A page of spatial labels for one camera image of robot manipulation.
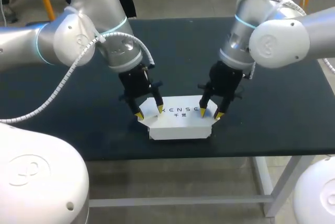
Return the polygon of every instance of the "gray floor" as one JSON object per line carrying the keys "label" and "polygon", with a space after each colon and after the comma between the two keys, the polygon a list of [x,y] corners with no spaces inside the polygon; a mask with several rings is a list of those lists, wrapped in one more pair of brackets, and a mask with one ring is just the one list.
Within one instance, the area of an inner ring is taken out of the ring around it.
{"label": "gray floor", "polygon": [[[65,7],[64,0],[51,0],[56,14]],[[236,0],[134,0],[138,18],[231,16]],[[310,0],[308,12],[335,5],[334,0]],[[29,21],[47,20],[41,0],[17,0],[13,8],[23,26]],[[335,91],[335,75],[321,63]],[[289,157],[268,158],[273,183],[281,175]],[[181,160],[142,160],[88,163],[91,198],[163,197],[201,195],[248,195],[257,192],[253,169],[248,158]],[[95,208],[91,223],[220,223],[268,224],[258,205],[239,206],[167,206]],[[295,224],[291,199],[276,218],[278,224]]]}

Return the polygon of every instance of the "table top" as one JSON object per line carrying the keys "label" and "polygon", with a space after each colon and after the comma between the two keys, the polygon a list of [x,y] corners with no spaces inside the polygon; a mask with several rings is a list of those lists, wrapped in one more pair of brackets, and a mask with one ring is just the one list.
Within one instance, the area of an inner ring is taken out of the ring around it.
{"label": "table top", "polygon": [[[131,20],[150,49],[162,96],[201,95],[232,18]],[[0,118],[21,116],[44,102],[64,66],[26,66],[0,75]],[[59,137],[89,160],[270,156],[335,153],[334,94],[317,61],[269,70],[256,67],[206,140],[153,141],[124,102],[115,73],[96,54],[78,68],[40,115],[16,127]]]}

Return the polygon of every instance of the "yellow fingertip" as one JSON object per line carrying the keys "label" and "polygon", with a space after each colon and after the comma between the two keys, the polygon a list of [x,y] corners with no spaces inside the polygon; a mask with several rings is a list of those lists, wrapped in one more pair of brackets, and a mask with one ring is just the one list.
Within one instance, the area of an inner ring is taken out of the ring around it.
{"label": "yellow fingertip", "polygon": [[159,106],[157,106],[157,108],[158,108],[159,113],[163,112],[163,105],[159,105]]}
{"label": "yellow fingertip", "polygon": [[142,112],[136,113],[135,116],[137,116],[139,120],[144,120],[144,115]]}
{"label": "yellow fingertip", "polygon": [[218,113],[215,117],[215,120],[220,119],[220,117],[222,117],[224,115],[224,113]]}
{"label": "yellow fingertip", "polygon": [[200,108],[200,114],[202,118],[204,117],[205,112],[206,112],[206,108]]}

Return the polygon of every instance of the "metal table frame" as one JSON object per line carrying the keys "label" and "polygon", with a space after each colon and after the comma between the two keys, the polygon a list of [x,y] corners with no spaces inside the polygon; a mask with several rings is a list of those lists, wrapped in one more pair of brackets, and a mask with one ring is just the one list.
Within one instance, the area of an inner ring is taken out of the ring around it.
{"label": "metal table frame", "polygon": [[253,157],[260,195],[253,196],[212,196],[212,197],[163,197],[163,198],[126,198],[126,199],[91,199],[90,207],[132,207],[163,205],[196,204],[263,204],[265,217],[276,216],[286,202],[302,173],[314,159],[311,156],[293,156],[287,164],[277,184],[273,187],[265,157]]}

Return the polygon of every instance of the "white robotic arm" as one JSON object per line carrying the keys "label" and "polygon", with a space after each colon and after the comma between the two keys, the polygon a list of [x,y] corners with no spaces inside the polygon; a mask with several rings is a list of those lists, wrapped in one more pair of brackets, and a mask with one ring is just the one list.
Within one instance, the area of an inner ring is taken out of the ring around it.
{"label": "white robotic arm", "polygon": [[[143,119],[136,98],[151,93],[159,112],[163,99],[160,82],[152,83],[148,69],[154,62],[147,47],[132,35],[119,0],[72,0],[55,21],[25,28],[0,29],[0,72],[27,64],[65,64],[71,66],[48,101],[30,114],[0,122],[11,124],[41,112],[55,98],[77,65],[86,64],[95,52],[95,43],[109,68],[118,73],[125,88],[121,99],[132,113]],[[143,63],[143,53],[149,65]]]}
{"label": "white robotic arm", "polygon": [[199,102],[202,116],[213,95],[222,97],[214,117],[226,113],[240,97],[236,89],[243,77],[249,79],[255,62],[279,68],[335,52],[334,29],[335,8],[306,16],[291,0],[238,0],[235,21],[210,69],[210,81],[199,86],[204,89]]}

